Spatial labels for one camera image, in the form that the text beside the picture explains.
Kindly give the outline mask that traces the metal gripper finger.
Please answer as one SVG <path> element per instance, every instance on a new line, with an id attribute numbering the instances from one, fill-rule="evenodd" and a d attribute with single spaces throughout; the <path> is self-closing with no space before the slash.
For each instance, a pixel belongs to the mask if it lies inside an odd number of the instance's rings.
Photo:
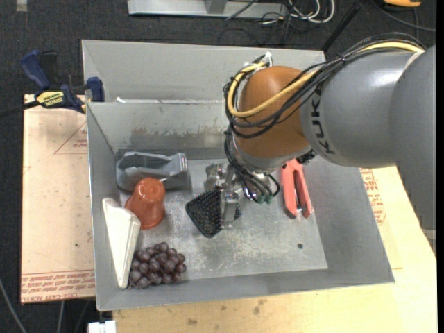
<path id="1" fill-rule="evenodd" d="M 225 181 L 225 167 L 221 163 L 213 163 L 205 168 L 207 174 L 205 190 L 219 188 Z"/>
<path id="2" fill-rule="evenodd" d="M 227 189 L 221 192 L 221 222 L 224 228 L 230 227 L 239 209 L 239 196 L 234 191 Z"/>

